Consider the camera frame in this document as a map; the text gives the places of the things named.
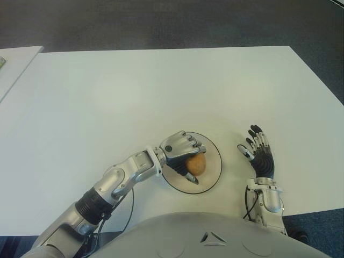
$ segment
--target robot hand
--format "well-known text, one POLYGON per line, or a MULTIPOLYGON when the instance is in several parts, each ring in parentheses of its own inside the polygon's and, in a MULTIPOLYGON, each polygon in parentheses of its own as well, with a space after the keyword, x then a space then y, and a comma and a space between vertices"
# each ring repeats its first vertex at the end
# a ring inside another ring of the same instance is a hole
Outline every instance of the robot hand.
POLYGON ((205 146, 200 141, 184 131, 180 131, 163 140, 160 148, 166 156, 166 165, 190 182, 198 184, 197 178, 187 170, 185 161, 190 156, 206 152, 205 146))
POLYGON ((238 149, 249 159, 256 171, 256 177, 273 179, 275 166, 268 139, 257 125, 251 125, 251 129, 248 130, 248 133, 252 136, 253 141, 250 138, 246 138, 246 141, 251 145, 253 154, 242 144, 238 145, 238 149))

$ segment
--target round plate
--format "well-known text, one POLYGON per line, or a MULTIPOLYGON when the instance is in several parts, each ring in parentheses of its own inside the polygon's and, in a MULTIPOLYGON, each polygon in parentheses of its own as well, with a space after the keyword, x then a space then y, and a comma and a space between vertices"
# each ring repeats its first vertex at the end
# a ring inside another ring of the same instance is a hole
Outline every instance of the round plate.
POLYGON ((222 170, 222 160, 215 144, 207 137, 199 133, 187 132, 187 134, 191 134, 197 140, 200 140, 206 147, 206 168, 203 174, 197 176, 199 184, 196 185, 189 182, 185 177, 178 174, 169 166, 163 167, 162 175, 172 187, 180 192, 185 192, 186 194, 201 194, 211 189, 219 180, 222 170))

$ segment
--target potato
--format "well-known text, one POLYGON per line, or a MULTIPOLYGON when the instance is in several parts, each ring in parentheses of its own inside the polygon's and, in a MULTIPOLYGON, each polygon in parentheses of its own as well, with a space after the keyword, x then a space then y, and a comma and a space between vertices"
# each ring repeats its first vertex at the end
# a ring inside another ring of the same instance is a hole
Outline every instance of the potato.
POLYGON ((190 173, 194 176, 199 176, 204 173, 206 167, 204 153, 196 154, 195 156, 187 158, 185 165, 190 173))

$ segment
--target triangular logo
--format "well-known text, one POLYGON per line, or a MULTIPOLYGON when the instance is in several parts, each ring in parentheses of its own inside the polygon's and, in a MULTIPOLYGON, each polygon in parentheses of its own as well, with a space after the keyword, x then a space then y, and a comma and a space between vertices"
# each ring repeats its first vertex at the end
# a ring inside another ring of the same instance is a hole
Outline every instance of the triangular logo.
POLYGON ((226 240, 211 231, 204 233, 200 243, 203 246, 226 246, 226 240))

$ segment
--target robot finger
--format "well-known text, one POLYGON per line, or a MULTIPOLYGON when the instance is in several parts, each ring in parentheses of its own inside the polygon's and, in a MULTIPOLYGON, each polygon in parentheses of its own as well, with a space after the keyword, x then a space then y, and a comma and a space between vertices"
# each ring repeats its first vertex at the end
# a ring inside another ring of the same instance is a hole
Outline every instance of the robot finger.
POLYGON ((268 138, 266 137, 265 133, 263 132, 263 130, 261 130, 259 126, 254 125, 254 131, 259 135, 263 145, 265 147, 268 147, 269 141, 268 141, 268 138))
POLYGON ((251 137, 253 138, 254 143, 256 144, 257 150, 258 150, 258 149, 261 147, 261 145, 262 145, 261 140, 259 139, 259 137, 257 136, 257 134, 254 133, 253 131, 248 130, 248 133, 249 133, 249 135, 251 135, 251 137))
POLYGON ((253 150, 253 153, 255 153, 257 151, 257 146, 254 142, 251 141, 250 138, 246 138, 246 141, 248 142, 248 144, 250 144, 252 150, 253 150))
POLYGON ((251 129, 256 133, 257 137, 259 138, 260 142, 262 143, 262 146, 267 146, 267 144, 265 142, 265 138, 263 136, 264 133, 260 129, 260 127, 257 125, 251 125, 251 129))
POLYGON ((249 161, 253 160, 255 156, 242 144, 237 145, 238 150, 246 157, 249 161))

